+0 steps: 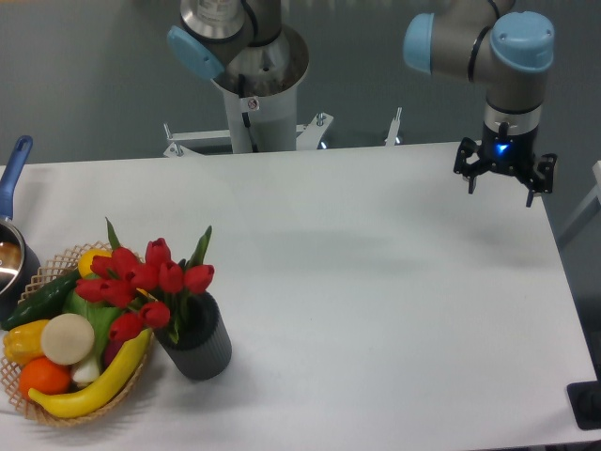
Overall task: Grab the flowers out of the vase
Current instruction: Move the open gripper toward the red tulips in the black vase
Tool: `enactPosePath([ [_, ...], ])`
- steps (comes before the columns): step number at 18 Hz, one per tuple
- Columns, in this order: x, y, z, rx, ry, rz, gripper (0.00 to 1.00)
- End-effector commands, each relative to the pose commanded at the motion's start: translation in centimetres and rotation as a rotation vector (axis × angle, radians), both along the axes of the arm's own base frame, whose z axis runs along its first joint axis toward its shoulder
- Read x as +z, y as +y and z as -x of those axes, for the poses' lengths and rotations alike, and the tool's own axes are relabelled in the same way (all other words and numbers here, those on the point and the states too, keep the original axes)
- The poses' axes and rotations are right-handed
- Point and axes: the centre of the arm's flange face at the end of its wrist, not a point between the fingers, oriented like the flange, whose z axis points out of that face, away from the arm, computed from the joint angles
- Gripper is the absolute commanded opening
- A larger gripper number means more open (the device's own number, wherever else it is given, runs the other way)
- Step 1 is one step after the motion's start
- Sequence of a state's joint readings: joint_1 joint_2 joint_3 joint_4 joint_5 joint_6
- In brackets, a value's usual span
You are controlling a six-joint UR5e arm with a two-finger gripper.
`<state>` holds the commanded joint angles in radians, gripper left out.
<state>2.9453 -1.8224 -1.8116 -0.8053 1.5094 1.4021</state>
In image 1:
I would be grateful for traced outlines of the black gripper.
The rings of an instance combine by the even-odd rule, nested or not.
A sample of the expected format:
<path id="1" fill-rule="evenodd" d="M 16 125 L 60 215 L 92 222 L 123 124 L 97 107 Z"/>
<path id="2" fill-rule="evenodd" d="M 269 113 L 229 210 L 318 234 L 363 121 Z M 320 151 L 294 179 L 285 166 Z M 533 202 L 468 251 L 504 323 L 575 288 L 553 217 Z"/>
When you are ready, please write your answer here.
<path id="1" fill-rule="evenodd" d="M 526 207 L 535 197 L 552 194 L 558 155 L 548 153 L 534 160 L 533 146 L 538 134 L 535 127 L 522 134 L 499 135 L 499 128 L 483 126 L 483 140 L 464 137 L 455 155 L 454 172 L 468 183 L 468 193 L 473 194 L 477 177 L 486 173 L 511 176 L 528 189 Z"/>

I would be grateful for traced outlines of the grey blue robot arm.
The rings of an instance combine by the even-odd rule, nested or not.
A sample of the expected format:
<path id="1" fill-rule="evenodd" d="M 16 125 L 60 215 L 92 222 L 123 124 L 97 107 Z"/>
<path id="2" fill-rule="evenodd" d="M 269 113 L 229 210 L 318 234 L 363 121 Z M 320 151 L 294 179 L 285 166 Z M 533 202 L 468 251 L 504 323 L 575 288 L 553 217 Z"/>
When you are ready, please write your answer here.
<path id="1" fill-rule="evenodd" d="M 167 34 L 179 63 L 223 94 L 237 153 L 316 148 L 297 130 L 297 89 L 309 67 L 308 47 L 282 21 L 278 1 L 184 1 Z M 403 40 L 412 69 L 486 88 L 480 141 L 464 138 L 456 174 L 469 185 L 491 172 L 517 179 L 529 196 L 553 190 L 553 153 L 534 142 L 554 60 L 555 31 L 535 12 L 510 1 L 454 1 L 442 14 L 420 14 Z"/>

